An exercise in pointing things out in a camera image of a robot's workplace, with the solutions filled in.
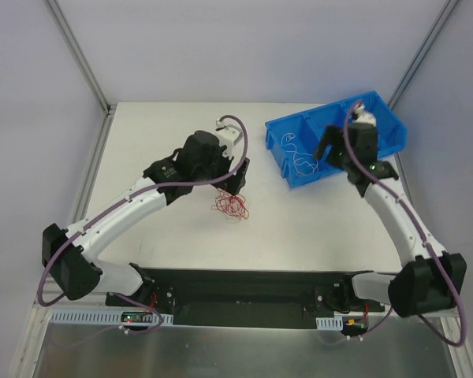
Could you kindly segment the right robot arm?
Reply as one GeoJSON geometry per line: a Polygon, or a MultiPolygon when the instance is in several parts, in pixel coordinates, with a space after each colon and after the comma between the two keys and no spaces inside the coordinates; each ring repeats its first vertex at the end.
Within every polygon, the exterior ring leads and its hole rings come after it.
{"type": "Polygon", "coordinates": [[[354,311],[370,299],[391,306],[400,317],[448,309],[462,313],[460,290],[467,263],[460,254],[449,254],[430,234],[402,193],[397,171],[378,160],[375,126],[327,127],[315,158],[324,158],[348,174],[348,181],[384,225],[401,263],[395,274],[353,273],[350,284],[339,290],[340,304],[354,311]]]}

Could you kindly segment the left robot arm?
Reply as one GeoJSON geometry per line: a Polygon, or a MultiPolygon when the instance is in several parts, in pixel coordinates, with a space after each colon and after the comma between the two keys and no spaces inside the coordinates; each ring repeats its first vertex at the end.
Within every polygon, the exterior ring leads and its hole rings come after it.
{"type": "Polygon", "coordinates": [[[57,224],[43,231],[43,265],[69,300],[95,290],[124,295],[133,306],[145,305],[153,283],[136,263],[119,265],[99,255],[119,235],[148,215],[192,192],[195,185],[211,185],[239,193],[245,185],[249,160],[233,161],[233,149],[247,138],[237,127],[219,126],[197,131],[170,156],[152,163],[122,195],[98,214],[66,228],[57,224]]]}

